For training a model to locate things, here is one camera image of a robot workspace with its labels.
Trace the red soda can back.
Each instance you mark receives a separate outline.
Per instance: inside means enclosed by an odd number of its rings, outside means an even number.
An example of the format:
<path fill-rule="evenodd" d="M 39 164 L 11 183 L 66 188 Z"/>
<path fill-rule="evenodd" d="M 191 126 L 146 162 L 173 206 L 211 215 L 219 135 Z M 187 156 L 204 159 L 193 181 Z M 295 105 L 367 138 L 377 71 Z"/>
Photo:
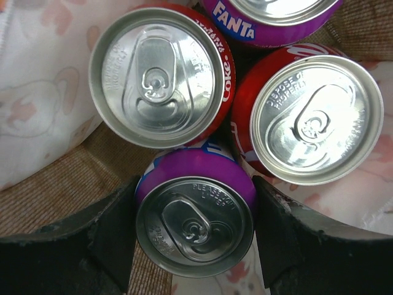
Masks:
<path fill-rule="evenodd" d="M 214 133 L 234 98 L 230 48 L 212 21 L 180 4 L 144 4 L 97 41 L 89 84 L 105 123 L 151 149 L 192 145 Z"/>

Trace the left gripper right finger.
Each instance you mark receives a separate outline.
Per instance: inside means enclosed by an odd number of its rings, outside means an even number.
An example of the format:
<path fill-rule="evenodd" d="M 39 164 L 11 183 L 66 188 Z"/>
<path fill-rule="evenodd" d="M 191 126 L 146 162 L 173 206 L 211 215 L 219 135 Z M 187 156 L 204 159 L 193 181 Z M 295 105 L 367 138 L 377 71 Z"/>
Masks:
<path fill-rule="evenodd" d="M 392 236 L 334 220 L 260 176 L 256 238 L 271 294 L 392 294 Z"/>

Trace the red soda can front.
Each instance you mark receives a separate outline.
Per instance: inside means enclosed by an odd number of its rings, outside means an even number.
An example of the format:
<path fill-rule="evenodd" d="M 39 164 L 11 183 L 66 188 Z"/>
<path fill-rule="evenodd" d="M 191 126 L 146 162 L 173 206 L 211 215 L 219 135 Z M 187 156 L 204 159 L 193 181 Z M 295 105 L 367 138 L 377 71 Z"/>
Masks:
<path fill-rule="evenodd" d="M 298 43 L 276 49 L 243 77 L 230 128 L 255 170 L 301 186 L 336 181 L 375 147 L 383 126 L 379 86 L 337 49 Z"/>

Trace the red soda can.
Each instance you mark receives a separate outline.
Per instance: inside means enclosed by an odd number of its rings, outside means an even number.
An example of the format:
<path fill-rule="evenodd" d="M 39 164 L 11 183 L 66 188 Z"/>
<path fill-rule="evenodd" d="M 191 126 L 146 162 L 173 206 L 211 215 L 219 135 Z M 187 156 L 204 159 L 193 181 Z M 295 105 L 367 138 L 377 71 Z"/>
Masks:
<path fill-rule="evenodd" d="M 276 49 L 243 77 L 230 128 L 255 170 L 301 186 L 336 181 L 375 147 L 383 126 L 379 86 L 337 49 L 298 43 Z"/>
<path fill-rule="evenodd" d="M 144 4 L 97 41 L 89 84 L 105 123 L 151 149 L 192 145 L 214 133 L 234 98 L 230 48 L 212 21 L 180 4 Z"/>

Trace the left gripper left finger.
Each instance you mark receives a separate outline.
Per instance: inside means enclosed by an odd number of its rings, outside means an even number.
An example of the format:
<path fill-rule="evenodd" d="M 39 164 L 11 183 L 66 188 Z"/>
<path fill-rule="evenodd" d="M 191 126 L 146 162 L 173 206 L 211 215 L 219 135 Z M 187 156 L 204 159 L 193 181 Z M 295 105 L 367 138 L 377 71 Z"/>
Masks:
<path fill-rule="evenodd" d="M 125 294 L 139 177 L 31 234 L 1 238 L 1 294 Z"/>

